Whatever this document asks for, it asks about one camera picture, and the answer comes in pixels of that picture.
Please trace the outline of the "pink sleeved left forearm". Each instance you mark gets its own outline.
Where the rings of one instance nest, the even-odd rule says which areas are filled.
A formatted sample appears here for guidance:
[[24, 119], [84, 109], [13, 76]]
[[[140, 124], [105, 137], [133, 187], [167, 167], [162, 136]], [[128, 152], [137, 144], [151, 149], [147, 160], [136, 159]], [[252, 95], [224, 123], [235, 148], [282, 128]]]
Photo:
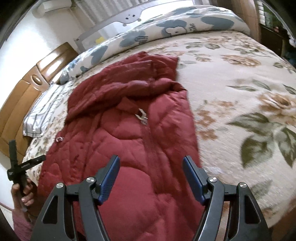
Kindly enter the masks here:
[[28, 241], [31, 239], [32, 232], [34, 229], [35, 222], [27, 214], [17, 212], [13, 210], [12, 212], [14, 231], [18, 238], [23, 241]]

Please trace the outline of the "person's left hand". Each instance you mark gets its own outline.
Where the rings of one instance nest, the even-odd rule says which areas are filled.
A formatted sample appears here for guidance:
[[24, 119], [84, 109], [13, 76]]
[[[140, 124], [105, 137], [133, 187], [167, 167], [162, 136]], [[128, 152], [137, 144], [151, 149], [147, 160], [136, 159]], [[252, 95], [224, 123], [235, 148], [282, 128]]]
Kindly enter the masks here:
[[34, 203], [33, 189], [34, 185], [29, 178], [27, 178], [27, 185], [23, 188], [23, 194], [21, 194], [19, 184], [12, 185], [11, 195], [14, 203], [14, 211], [23, 212], [24, 208], [27, 208]]

